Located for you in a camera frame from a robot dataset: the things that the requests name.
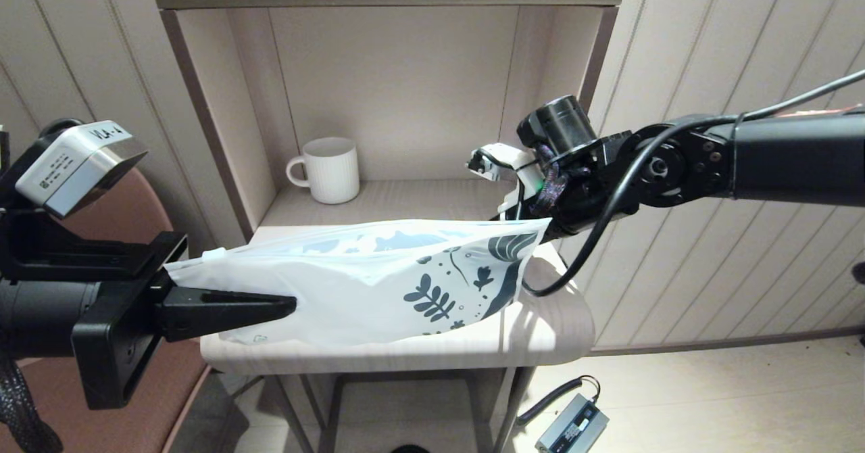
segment white plastic bag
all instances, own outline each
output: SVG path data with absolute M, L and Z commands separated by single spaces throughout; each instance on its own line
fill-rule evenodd
M 297 298 L 282 320 L 222 333 L 245 344 L 388 342 L 507 306 L 549 219 L 399 220 L 328 227 L 165 265 L 177 285 Z

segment mug handle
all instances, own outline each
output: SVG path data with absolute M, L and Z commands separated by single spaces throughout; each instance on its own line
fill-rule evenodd
M 294 176 L 291 176 L 291 169 L 294 166 L 296 166 L 297 164 L 302 164 L 305 162 L 306 161 L 303 160 L 303 156 L 297 156 L 297 157 L 291 158 L 291 160 L 288 161 L 288 166 L 285 166 L 285 176 L 288 176 L 288 180 L 291 181 L 294 185 L 299 185 L 302 188 L 310 187 L 309 179 L 298 179 L 298 178 L 295 178 Z

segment beige wall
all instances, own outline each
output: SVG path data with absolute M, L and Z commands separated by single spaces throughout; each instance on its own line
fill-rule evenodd
M 590 118 L 600 133 L 736 113 L 865 68 L 865 0 L 624 0 Z M 0 0 L 0 124 L 111 118 L 197 249 L 242 241 L 152 0 Z M 811 108 L 865 101 L 865 84 Z M 578 275 L 599 348 L 865 325 L 859 209 L 705 199 L 612 225 Z M 581 237 L 564 244 L 571 259 Z

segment floor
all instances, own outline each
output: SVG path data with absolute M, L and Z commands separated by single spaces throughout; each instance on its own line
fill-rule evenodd
M 522 409 L 588 373 L 601 381 L 598 404 L 610 417 L 592 453 L 865 453 L 863 366 L 858 337 L 581 358 L 539 367 Z M 171 453 L 299 451 L 275 393 L 260 379 L 211 375 Z M 593 392 L 586 385 L 583 393 Z M 461 381 L 347 385 L 337 452 L 387 453 L 409 442 L 430 453 L 474 452 L 467 395 Z M 519 429 L 509 453 L 534 453 L 572 395 Z

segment table leg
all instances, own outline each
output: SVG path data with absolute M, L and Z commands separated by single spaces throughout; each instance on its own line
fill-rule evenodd
M 315 450 L 312 449 L 312 444 L 308 437 L 306 437 L 306 432 L 303 430 L 303 425 L 300 423 L 300 418 L 297 417 L 297 413 L 294 411 L 294 407 L 291 405 L 291 401 L 288 398 L 288 393 L 285 391 L 284 385 L 282 385 L 282 380 L 279 379 L 278 375 L 268 375 L 265 376 L 265 380 L 271 380 L 272 382 L 276 382 L 277 389 L 279 390 L 282 400 L 279 401 L 281 403 L 283 412 L 285 413 L 285 420 L 288 422 L 288 427 L 291 428 L 291 431 L 294 432 L 294 437 L 297 438 L 297 443 L 300 445 L 300 450 L 303 453 L 316 453 Z
M 501 422 L 498 437 L 495 438 L 495 446 L 492 449 L 492 453 L 501 453 L 504 450 L 504 444 L 510 439 L 510 432 L 514 428 L 517 410 L 519 410 L 522 397 L 528 391 L 528 383 L 531 382 L 534 373 L 534 367 L 517 367 L 515 370 L 514 380 L 510 385 L 510 394 L 508 395 L 508 407 L 504 414 L 504 420 Z

